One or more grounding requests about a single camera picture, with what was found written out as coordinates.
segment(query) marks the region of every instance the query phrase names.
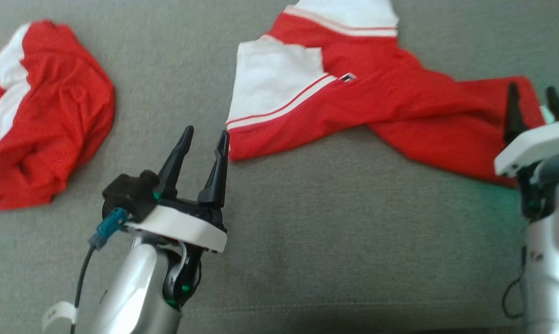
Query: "gray upholstery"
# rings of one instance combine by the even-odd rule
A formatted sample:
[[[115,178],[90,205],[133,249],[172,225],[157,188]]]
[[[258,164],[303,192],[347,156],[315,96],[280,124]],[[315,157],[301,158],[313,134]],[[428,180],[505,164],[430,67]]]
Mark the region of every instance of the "gray upholstery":
[[[118,107],[101,150],[54,203],[0,212],[0,333],[39,333],[47,307],[73,301],[101,190],[119,173],[160,167],[188,124],[196,135],[179,188],[196,196],[228,113],[237,45],[288,3],[0,0],[0,49],[27,21],[68,23],[115,83]],[[559,87],[559,0],[394,7],[401,44],[429,68],[459,80],[525,74],[540,96]],[[517,275],[524,225],[515,192],[407,161],[364,127],[232,164],[224,214],[226,252],[203,257],[182,333],[509,325],[500,296]],[[78,332],[128,248],[119,234],[92,259]]]

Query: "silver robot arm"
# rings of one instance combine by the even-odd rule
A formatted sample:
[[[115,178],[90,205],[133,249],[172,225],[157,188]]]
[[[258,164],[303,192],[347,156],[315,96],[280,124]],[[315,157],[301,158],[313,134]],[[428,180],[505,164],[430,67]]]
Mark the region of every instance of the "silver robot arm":
[[[220,209],[224,207],[229,135],[222,132],[216,162],[197,201],[188,201],[176,198],[175,186],[193,131],[186,128],[159,180],[152,180],[155,188],[138,186],[140,178],[122,175],[103,192],[103,216],[124,209],[130,218],[123,230],[135,240],[101,300],[93,323],[95,334],[176,334],[181,308],[201,280],[201,254],[224,251],[227,236]],[[150,204],[151,197],[157,204]]]
[[[525,307],[514,317],[524,316],[530,334],[559,334],[559,97],[553,87],[547,97],[557,121],[528,129],[517,88],[509,87],[504,135],[508,146],[494,163],[498,175],[517,178],[521,211],[529,220],[523,270],[516,281]]]

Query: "red fabric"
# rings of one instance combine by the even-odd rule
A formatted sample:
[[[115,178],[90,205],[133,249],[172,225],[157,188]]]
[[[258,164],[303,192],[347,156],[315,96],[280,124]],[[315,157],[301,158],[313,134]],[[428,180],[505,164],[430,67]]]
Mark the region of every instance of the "red fabric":
[[[527,78],[455,82],[426,70],[396,38],[354,37],[282,13],[268,33],[284,44],[321,47],[324,70],[351,82],[333,82],[275,120],[230,129],[237,161],[296,148],[336,131],[368,124],[410,159],[510,186],[494,173],[502,150],[506,92],[516,82],[527,125],[544,124]]]
[[[31,89],[0,141],[0,210],[49,203],[114,120],[114,86],[69,27],[33,23],[22,45]]]

